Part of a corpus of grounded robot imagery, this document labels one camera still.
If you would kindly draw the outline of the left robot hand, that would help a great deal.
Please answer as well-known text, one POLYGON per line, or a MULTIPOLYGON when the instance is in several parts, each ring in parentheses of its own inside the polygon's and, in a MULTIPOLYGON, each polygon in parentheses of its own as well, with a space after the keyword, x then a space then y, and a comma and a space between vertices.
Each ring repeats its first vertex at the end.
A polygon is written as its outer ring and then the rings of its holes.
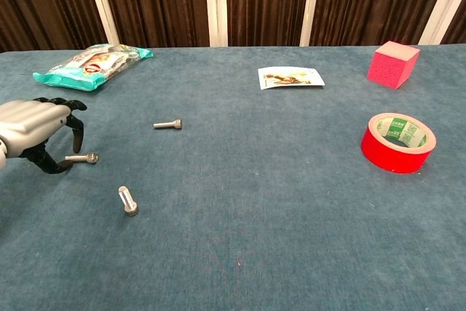
POLYGON ((85 111, 78 100, 36 98, 15 100, 1 105, 1 167, 9 158, 26 158, 45 173, 58 174, 73 167, 73 162, 56 162, 46 151, 48 139, 67 126, 74 134, 73 151, 80 152, 84 123, 72 111, 85 111))

